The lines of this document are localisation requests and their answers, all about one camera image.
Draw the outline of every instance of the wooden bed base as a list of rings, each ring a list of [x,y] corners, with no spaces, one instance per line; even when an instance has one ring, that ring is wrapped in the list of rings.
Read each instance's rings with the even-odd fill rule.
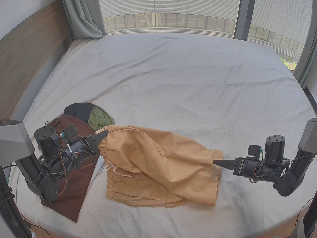
[[[56,0],[0,40],[0,120],[11,117],[31,79],[71,32],[63,4]]]

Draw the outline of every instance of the wooden headboard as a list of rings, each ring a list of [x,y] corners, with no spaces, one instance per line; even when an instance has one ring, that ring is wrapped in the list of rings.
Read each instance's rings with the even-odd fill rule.
[[[71,32],[56,0],[0,40],[0,120],[10,118],[31,79]]]

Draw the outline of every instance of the mattress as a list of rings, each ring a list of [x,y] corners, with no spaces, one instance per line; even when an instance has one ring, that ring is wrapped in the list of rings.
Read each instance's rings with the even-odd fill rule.
[[[38,93],[25,120],[34,131],[74,102],[104,108],[117,125],[168,130],[246,157],[251,144],[286,137],[293,159],[315,113],[291,72],[269,46],[191,34],[124,34],[73,42]],[[272,183],[251,184],[222,169],[215,206],[166,209],[106,197],[107,175],[91,183],[78,222],[41,205],[19,170],[10,186],[21,214],[63,237],[254,237],[295,216],[314,196],[317,161],[302,185],[281,197]]]

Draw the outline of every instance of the white drawstring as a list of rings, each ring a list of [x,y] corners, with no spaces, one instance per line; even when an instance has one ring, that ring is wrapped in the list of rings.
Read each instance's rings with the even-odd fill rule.
[[[122,177],[130,177],[130,178],[137,178],[137,177],[133,177],[133,176],[129,176],[129,175],[122,175],[118,172],[116,172],[116,169],[120,169],[119,167],[117,167],[115,164],[113,164],[108,158],[107,158],[107,161],[109,162],[109,164],[106,165],[106,172],[108,172],[110,170],[110,168],[113,168],[113,172],[119,176],[122,176]]]

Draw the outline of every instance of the dark brown fabric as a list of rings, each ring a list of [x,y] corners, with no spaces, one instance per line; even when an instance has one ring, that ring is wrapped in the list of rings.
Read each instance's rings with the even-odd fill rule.
[[[56,128],[56,132],[58,133],[60,133],[62,129],[73,124],[75,125],[78,134],[82,137],[85,137],[89,134],[95,134],[93,129],[91,129],[87,123],[71,115],[64,114],[59,118],[55,118],[51,124]],[[67,174],[66,190],[60,196],[58,196],[54,202],[45,202],[41,199],[42,205],[53,209],[54,211],[62,214],[74,222],[77,222],[81,205],[85,199],[87,188],[89,186],[93,169],[95,168],[98,157],[99,154],[95,155],[95,161],[92,165]],[[82,163],[83,167],[89,164],[92,161],[92,158],[88,158],[86,161],[87,163]],[[61,192],[64,187],[65,179],[58,182],[58,192]]]

